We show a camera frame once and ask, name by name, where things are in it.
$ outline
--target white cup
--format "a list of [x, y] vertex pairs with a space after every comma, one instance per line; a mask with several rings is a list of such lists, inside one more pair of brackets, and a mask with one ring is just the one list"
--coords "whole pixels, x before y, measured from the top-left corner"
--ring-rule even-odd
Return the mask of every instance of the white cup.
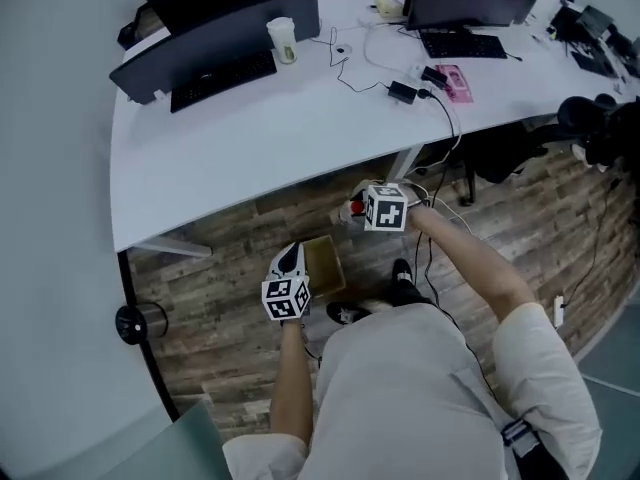
[[297, 58], [295, 25], [291, 18], [276, 18], [267, 23], [267, 30], [283, 64], [291, 64]]

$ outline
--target floor plank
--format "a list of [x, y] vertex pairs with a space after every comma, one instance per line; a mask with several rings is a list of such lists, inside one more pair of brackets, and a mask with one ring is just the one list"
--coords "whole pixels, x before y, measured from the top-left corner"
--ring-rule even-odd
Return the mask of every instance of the floor plank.
[[[272, 257], [286, 244], [332, 236], [348, 284], [337, 298], [375, 296], [396, 257], [413, 265], [417, 233], [354, 232], [333, 225], [330, 218], [361, 179], [382, 176], [391, 161], [386, 157], [322, 176], [170, 234], [212, 246], [210, 258], [132, 251], [139, 298], [159, 302], [169, 315], [167, 335], [152, 346], [181, 411], [204, 400], [225, 438], [268, 429], [280, 326], [267, 319], [260, 283]], [[478, 201], [470, 208], [458, 205], [465, 190], [461, 181], [446, 183], [439, 197], [464, 217], [474, 234], [520, 269], [551, 314], [553, 298], [561, 293], [568, 297], [589, 270], [605, 192], [616, 176], [620, 174], [586, 169], [568, 151], [554, 149], [501, 185], [478, 180]], [[439, 171], [414, 179], [433, 190]], [[626, 180], [609, 196], [595, 267], [571, 300], [559, 331], [572, 353], [602, 327], [637, 279], [637, 231], [628, 222], [633, 201], [634, 187]], [[439, 209], [452, 216], [442, 205]], [[430, 279], [442, 307], [456, 318], [493, 381], [491, 338], [497, 321], [435, 245], [433, 255]], [[423, 239], [421, 273], [427, 261]], [[421, 273], [418, 287], [430, 295]], [[309, 346], [316, 351], [338, 328], [324, 315], [326, 302], [314, 300], [308, 325]]]

